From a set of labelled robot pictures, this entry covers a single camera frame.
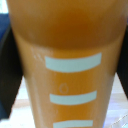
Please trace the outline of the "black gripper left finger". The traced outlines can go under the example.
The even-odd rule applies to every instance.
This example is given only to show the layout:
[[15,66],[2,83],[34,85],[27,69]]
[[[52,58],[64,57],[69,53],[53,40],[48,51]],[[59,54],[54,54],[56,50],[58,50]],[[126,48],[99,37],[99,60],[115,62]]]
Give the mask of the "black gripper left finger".
[[23,72],[8,14],[0,14],[0,119],[8,119]]

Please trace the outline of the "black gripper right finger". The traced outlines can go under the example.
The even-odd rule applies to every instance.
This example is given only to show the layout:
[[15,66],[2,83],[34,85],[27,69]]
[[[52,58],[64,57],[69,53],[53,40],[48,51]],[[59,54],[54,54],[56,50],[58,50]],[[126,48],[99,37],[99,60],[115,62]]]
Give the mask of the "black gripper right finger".
[[128,27],[126,28],[125,36],[123,39],[117,74],[123,87],[124,93],[128,98]]

